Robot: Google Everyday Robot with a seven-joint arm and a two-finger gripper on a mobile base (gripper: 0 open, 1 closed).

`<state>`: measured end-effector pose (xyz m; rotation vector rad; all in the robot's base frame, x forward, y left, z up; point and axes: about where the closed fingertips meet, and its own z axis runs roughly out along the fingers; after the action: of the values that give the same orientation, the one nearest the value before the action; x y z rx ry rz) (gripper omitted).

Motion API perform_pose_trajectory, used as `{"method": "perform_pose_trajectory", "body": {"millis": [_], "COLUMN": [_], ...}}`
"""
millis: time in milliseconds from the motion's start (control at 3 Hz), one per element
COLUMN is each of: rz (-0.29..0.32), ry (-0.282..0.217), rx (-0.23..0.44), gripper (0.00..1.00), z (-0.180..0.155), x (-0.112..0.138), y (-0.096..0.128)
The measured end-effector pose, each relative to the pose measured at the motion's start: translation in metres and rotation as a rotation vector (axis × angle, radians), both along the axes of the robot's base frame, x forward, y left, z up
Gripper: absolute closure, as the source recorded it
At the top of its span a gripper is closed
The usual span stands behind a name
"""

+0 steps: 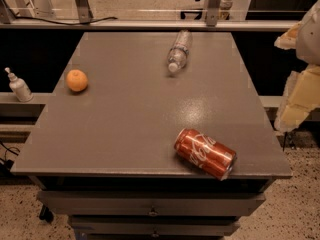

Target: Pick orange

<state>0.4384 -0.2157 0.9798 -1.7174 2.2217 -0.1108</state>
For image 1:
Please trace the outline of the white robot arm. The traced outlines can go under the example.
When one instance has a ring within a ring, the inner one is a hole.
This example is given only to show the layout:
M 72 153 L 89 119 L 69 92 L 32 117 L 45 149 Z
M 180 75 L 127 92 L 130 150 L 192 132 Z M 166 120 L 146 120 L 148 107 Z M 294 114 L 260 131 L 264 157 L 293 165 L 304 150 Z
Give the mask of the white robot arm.
M 307 63 L 303 71 L 292 71 L 287 78 L 274 122 L 278 131 L 291 132 L 320 106 L 320 0 L 274 45 L 294 49 L 297 58 Z

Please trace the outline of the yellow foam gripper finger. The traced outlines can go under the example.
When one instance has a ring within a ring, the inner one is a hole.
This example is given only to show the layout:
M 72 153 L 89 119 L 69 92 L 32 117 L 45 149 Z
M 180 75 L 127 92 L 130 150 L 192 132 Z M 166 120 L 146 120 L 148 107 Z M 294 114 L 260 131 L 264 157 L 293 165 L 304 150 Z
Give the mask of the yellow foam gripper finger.
M 283 50 L 295 49 L 300 26 L 301 22 L 294 24 L 275 40 L 274 46 Z
M 298 128 L 320 106 L 320 66 L 309 64 L 287 78 L 274 127 L 284 133 Z

